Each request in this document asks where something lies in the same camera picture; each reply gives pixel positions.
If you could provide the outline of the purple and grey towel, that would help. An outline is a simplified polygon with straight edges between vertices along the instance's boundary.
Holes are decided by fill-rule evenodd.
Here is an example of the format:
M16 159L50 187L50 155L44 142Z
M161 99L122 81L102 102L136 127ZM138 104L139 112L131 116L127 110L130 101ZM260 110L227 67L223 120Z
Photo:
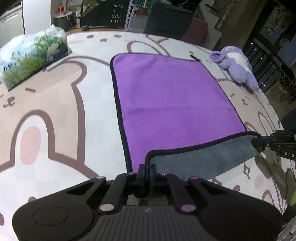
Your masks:
M124 53L110 61L126 167L209 180L258 155L233 104L197 60Z

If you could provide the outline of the purple plush toy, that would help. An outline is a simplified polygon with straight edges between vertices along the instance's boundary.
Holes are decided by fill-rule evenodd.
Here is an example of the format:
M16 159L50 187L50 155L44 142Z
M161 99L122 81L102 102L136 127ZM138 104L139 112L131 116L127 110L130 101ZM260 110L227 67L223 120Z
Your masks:
M252 72L252 66L243 51L235 46L226 46L220 51L213 51L209 59L227 70L238 84L245 84L252 91L258 91L259 85Z

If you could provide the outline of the maroon folded mat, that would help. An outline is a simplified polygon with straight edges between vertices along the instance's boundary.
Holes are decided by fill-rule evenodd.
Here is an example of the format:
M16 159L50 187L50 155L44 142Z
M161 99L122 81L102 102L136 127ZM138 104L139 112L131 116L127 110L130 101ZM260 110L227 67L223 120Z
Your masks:
M202 45L206 38L207 29L207 22L200 20L199 18L193 18L187 32L181 40L194 45Z

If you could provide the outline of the dark floor chair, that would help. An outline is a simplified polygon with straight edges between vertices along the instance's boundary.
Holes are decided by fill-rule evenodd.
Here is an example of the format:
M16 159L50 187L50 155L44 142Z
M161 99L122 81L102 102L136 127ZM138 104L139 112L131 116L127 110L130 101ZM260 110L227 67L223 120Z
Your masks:
M150 9L144 33L180 40L193 17L192 11L157 1Z

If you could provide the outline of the black computer mouse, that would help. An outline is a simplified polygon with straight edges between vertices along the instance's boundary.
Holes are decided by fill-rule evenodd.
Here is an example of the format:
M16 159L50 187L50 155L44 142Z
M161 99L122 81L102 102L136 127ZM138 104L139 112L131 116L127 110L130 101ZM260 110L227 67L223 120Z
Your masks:
M81 29L82 29L82 31L88 31L89 30L89 26L82 26Z

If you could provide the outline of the black have a nice day curtain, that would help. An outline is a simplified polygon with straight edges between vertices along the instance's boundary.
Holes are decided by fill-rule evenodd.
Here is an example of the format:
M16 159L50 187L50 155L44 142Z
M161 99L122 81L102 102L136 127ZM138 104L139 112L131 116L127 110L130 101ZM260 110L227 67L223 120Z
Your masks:
M81 27L122 29L125 26L126 0L85 0L82 1Z

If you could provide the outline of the green floral tissue pack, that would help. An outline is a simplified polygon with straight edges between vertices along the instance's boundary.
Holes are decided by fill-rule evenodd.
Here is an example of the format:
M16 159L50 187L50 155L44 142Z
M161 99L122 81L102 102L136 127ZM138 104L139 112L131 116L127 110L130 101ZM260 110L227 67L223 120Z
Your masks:
M1 47L1 83L10 91L67 55L67 36L60 27L16 36Z

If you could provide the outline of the green poison sign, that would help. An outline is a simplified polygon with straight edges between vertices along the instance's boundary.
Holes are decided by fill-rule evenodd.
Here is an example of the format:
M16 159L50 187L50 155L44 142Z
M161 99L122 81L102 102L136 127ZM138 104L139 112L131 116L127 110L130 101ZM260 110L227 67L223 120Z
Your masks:
M135 6L145 6L146 8L150 8L154 3L154 0L133 0L132 4Z

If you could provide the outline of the dark grey trash bin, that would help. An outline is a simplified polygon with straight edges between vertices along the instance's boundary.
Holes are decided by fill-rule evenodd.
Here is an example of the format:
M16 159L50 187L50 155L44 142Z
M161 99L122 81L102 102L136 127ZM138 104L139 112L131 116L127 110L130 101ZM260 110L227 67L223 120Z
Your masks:
M73 24L72 11L60 11L55 14L54 25L62 28L65 32L71 30Z

